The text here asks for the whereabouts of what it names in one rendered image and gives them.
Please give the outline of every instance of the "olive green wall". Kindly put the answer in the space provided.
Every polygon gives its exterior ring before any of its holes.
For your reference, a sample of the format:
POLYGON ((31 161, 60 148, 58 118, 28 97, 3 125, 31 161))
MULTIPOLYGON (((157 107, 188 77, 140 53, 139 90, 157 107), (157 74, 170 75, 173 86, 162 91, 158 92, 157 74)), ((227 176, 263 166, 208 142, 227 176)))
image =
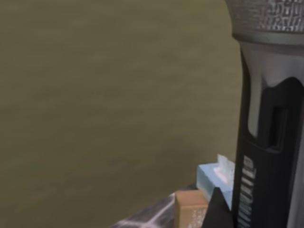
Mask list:
POLYGON ((103 228, 233 158, 221 0, 0 2, 0 227, 103 228))

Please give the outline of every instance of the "marble surface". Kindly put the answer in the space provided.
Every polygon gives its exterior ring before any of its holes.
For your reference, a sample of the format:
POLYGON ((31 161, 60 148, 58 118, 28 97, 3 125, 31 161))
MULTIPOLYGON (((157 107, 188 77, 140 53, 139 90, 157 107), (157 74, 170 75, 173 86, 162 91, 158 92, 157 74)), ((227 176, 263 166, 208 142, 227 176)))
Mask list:
MULTIPOLYGON (((181 190, 195 190, 195 184, 181 190)), ((161 199, 136 214, 129 216, 110 228, 173 228, 174 227, 174 193, 161 199)))

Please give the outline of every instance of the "flashlight handle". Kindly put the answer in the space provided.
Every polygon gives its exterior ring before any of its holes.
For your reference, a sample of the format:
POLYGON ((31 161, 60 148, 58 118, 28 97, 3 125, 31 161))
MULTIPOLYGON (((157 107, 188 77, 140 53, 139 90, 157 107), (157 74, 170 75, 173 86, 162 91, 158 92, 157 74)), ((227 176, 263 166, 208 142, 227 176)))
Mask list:
POLYGON ((286 228, 303 125, 304 88, 288 77, 262 90, 258 131, 248 130, 250 73, 243 89, 232 199, 236 228, 286 228))

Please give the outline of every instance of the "brown background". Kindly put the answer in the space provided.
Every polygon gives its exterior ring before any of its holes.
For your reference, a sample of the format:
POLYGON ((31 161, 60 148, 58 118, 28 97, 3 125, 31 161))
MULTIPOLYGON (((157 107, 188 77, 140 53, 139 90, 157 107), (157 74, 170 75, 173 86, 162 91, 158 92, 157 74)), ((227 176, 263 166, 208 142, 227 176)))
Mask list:
POLYGON ((105 228, 235 154, 222 0, 0 1, 0 227, 105 228))

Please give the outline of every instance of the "flashlight body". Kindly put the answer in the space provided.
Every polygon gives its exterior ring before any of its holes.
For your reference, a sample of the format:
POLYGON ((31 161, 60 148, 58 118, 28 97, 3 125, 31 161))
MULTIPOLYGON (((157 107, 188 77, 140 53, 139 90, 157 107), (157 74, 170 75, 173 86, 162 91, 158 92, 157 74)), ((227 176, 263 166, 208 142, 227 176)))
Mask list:
MULTIPOLYGON (((260 62, 256 61, 265 66, 256 75, 251 48, 255 47, 241 45, 243 89, 232 201, 234 224, 236 228, 303 228, 299 219, 304 217, 299 202, 303 200, 303 179, 296 180, 303 165, 298 162, 303 153, 303 83, 288 71, 286 63, 281 62, 285 71, 278 74, 267 71, 269 55, 260 55, 260 62)), ((273 56, 280 64, 277 56, 286 55, 273 56)))

